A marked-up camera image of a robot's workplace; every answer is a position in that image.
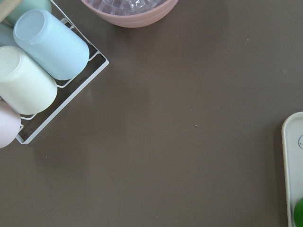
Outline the pale pink cup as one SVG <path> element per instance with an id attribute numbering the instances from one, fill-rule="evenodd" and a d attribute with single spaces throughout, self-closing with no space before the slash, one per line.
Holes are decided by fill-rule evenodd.
<path id="1" fill-rule="evenodd" d="M 0 102 L 0 148 L 9 145 L 16 137 L 21 126 L 20 114 L 4 101 Z"/>

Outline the light blue cup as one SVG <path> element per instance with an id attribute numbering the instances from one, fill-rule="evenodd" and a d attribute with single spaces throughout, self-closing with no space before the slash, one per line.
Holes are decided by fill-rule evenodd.
<path id="1" fill-rule="evenodd" d="M 89 61 L 88 45 L 45 9 L 24 13 L 13 29 L 15 42 L 50 76 L 70 80 Z"/>

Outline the green lime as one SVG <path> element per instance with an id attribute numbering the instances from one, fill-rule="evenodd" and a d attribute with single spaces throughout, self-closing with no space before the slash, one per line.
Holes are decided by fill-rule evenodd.
<path id="1" fill-rule="evenodd" d="M 303 198 L 294 207 L 294 224 L 296 227 L 303 227 Z"/>

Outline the cream white cup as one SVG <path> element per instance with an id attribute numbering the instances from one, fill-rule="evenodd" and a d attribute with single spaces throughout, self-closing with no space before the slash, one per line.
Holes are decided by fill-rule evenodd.
<path id="1" fill-rule="evenodd" d="M 0 97 L 17 113 L 40 113 L 56 96 L 55 80 L 29 55 L 15 46 L 0 48 Z"/>

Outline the mint green cup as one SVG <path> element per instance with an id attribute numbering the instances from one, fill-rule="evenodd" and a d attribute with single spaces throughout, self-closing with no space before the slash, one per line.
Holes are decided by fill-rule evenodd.
<path id="1" fill-rule="evenodd" d="M 15 25 L 23 14 L 33 9 L 45 9 L 51 13 L 52 5 L 48 0 L 23 0 L 5 19 Z"/>

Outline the pink bowl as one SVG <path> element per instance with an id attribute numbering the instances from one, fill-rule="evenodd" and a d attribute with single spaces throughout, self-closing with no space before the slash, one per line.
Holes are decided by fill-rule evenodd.
<path id="1" fill-rule="evenodd" d="M 176 0 L 83 0 L 85 6 L 105 21 L 126 28 L 140 28 L 164 18 Z"/>

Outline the cream rabbit tray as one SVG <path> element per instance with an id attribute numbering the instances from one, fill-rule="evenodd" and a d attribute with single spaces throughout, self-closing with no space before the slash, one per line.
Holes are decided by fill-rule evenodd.
<path id="1" fill-rule="evenodd" d="M 303 113 L 289 116 L 282 125 L 287 223 L 295 227 L 294 207 L 303 198 Z"/>

